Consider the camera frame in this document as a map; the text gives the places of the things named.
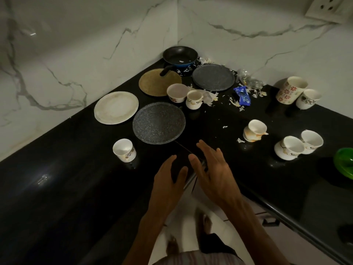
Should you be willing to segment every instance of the marble tile backsplash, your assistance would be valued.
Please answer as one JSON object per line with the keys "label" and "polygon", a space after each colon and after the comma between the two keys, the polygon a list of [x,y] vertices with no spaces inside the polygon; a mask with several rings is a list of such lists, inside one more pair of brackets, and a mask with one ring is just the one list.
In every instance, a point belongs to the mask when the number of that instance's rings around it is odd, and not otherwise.
{"label": "marble tile backsplash", "polygon": [[177,44],[177,0],[0,0],[0,160]]}
{"label": "marble tile backsplash", "polygon": [[179,0],[178,44],[274,85],[292,75],[323,94],[321,106],[353,118],[353,19],[304,17],[312,0]]}

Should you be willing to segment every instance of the hand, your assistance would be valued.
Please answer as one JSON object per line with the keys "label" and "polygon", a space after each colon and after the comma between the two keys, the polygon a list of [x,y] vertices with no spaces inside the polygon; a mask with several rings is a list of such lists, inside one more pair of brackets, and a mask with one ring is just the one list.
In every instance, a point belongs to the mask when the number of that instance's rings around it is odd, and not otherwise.
{"label": "hand", "polygon": [[169,157],[155,175],[148,204],[148,211],[152,215],[162,218],[163,221],[176,207],[183,195],[185,180],[188,175],[188,168],[184,166],[179,172],[177,181],[173,182],[170,169],[176,158],[176,155]]}
{"label": "hand", "polygon": [[205,173],[197,156],[189,155],[189,161],[197,174],[201,188],[223,211],[234,208],[238,201],[242,201],[242,197],[222,151],[220,148],[212,149],[202,140],[196,146],[203,151],[208,165],[208,172]]}

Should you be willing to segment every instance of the pan handle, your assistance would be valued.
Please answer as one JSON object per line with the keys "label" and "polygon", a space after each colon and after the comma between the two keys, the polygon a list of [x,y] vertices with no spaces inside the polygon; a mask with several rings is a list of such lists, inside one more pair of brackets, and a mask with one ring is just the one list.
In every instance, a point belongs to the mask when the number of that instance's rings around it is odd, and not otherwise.
{"label": "pan handle", "polygon": [[164,68],[163,71],[161,71],[161,73],[159,74],[160,76],[164,76],[166,75],[172,68],[174,67],[174,65],[168,65]]}

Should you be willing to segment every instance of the person's leg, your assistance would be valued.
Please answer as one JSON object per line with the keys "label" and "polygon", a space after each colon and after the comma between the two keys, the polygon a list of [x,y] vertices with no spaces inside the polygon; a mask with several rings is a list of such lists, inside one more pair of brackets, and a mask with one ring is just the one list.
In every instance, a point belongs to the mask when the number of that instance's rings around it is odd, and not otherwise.
{"label": "person's leg", "polygon": [[167,249],[165,252],[167,253],[167,256],[179,254],[178,242],[175,239],[175,237],[172,235],[170,236],[170,239],[169,239],[168,245],[167,245]]}
{"label": "person's leg", "polygon": [[225,245],[215,233],[211,234],[212,222],[208,216],[199,213],[196,223],[197,241],[202,253],[229,253],[238,256],[235,250]]}

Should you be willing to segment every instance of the candy wrapper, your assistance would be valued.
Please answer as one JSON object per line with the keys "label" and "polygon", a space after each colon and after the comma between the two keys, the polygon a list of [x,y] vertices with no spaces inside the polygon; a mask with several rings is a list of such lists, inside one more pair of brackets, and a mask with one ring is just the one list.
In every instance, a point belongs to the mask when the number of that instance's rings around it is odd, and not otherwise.
{"label": "candy wrapper", "polygon": [[250,106],[250,97],[246,91],[246,86],[239,86],[234,88],[236,94],[240,97],[239,105],[241,106]]}

